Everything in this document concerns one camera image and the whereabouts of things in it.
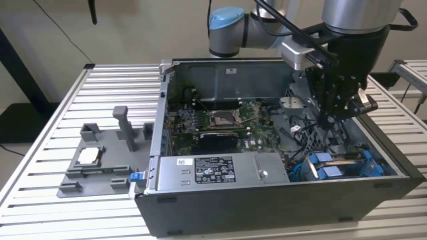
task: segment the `motherboard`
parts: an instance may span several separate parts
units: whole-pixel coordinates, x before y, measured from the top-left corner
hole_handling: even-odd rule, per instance
[[[238,106],[215,110],[198,101],[170,111],[175,156],[259,152],[279,153],[285,158],[269,111],[273,106],[255,100],[241,101]]]

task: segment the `slotted aluminum surface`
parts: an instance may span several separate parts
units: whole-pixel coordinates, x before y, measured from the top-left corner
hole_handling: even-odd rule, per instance
[[[111,117],[116,105],[130,107],[134,126],[152,121],[159,84],[156,65],[98,65],[92,71],[83,71],[2,191],[0,197],[6,195],[0,207],[2,240],[154,239],[128,195],[58,198],[56,192],[80,141],[82,123],[96,122],[102,129],[118,129],[118,122]],[[373,120],[421,172],[427,174],[427,126],[373,79],[367,92],[379,104],[379,109],[370,113]],[[426,237],[427,183],[423,183],[403,199],[382,203],[361,222],[191,238],[345,240]]]
[[[390,67],[427,95],[427,60],[397,60]]]

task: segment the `barcode sticker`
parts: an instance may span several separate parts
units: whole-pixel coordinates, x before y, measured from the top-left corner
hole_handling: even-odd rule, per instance
[[[194,165],[194,159],[192,158],[178,158],[176,165]]]

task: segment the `white wall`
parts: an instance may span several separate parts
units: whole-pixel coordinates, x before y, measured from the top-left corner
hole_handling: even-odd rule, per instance
[[[98,25],[92,25],[87,0],[38,0],[68,36],[98,64],[148,64],[164,58],[206,58],[208,53],[208,0],[99,0]],[[251,0],[214,0],[212,9]],[[302,0],[297,25],[322,21],[322,0]],[[414,32],[393,32],[375,70],[394,59],[427,59],[427,0],[406,0],[422,26]],[[0,28],[52,101],[64,97],[88,62],[31,0],[0,1]],[[241,57],[274,57],[274,50],[242,49]],[[26,96],[0,66],[0,108]]]

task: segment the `power supply label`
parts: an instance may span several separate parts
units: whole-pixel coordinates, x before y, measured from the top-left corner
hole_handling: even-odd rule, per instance
[[[234,183],[237,172],[231,156],[196,157],[194,159],[198,184]]]

